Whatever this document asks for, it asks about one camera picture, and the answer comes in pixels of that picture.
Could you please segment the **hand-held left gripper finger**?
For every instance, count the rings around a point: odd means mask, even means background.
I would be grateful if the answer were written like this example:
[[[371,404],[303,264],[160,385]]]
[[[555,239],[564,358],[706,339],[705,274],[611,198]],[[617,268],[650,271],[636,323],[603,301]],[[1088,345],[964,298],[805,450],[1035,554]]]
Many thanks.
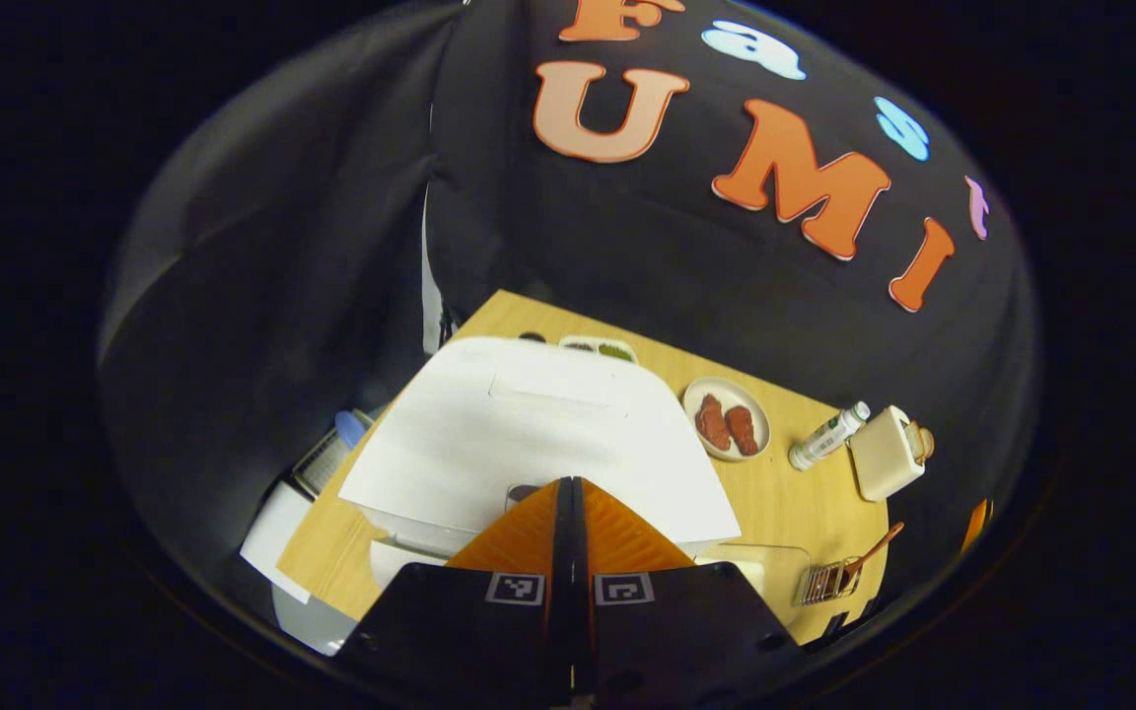
[[[738,563],[698,563],[573,481],[573,673],[596,705],[749,705],[807,652]]]
[[[384,705],[563,705],[574,692],[574,482],[443,565],[406,563],[334,657]]]

